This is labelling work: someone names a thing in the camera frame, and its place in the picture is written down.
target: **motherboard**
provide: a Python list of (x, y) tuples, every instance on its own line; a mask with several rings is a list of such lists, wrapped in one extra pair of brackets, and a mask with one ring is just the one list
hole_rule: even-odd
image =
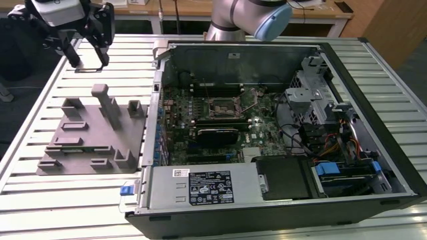
[(164, 87), (168, 165), (244, 163), (256, 156), (285, 155), (277, 96), (264, 86)]

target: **aluminum table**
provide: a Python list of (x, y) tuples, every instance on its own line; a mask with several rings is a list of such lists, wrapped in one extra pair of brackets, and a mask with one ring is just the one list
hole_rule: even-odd
[[(109, 86), (118, 104), (149, 104), (154, 75), (151, 45), (157, 39), (201, 40), (198, 35), (119, 35), (109, 49), (110, 61), (99, 73), (74, 73), (61, 59), (0, 162), (0, 236), (2, 239), (142, 240), (118, 210), (119, 186), (134, 174), (37, 176), (37, 162), (57, 128), (66, 97), (83, 104), (93, 84)], [(421, 177), (427, 178), (427, 108), (368, 43), (356, 38), (282, 37), (276, 41), (329, 42), (366, 99), (385, 123)], [(94, 56), (90, 44), (73, 42), (77, 53)], [(135, 197), (122, 202), (131, 209)], [(427, 205), (384, 212), (356, 224), (249, 232), (194, 239), (316, 240), (425, 239)]]

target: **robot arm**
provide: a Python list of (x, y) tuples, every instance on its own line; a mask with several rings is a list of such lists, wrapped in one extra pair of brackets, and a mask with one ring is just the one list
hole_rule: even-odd
[(114, 7), (90, 3), (90, 0), (23, 0), (9, 12), (7, 18), (19, 25), (35, 28), (43, 39), (42, 46), (65, 55), (73, 68), (79, 57), (70, 45), (69, 32), (77, 32), (91, 44), (101, 62), (101, 70), (109, 63), (107, 47), (114, 38)]
[(209, 41), (244, 41), (245, 32), (261, 41), (272, 41), (292, 16), (285, 0), (214, 0), (212, 7)]

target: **power supply label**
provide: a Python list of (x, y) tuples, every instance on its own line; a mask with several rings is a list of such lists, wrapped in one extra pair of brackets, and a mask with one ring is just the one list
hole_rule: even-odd
[(232, 175), (229, 171), (190, 172), (189, 204), (232, 204), (234, 202)]

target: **barcode sticker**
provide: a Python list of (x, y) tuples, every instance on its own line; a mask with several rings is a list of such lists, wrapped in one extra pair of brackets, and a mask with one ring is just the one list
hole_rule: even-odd
[(172, 177), (188, 177), (189, 169), (173, 169)]

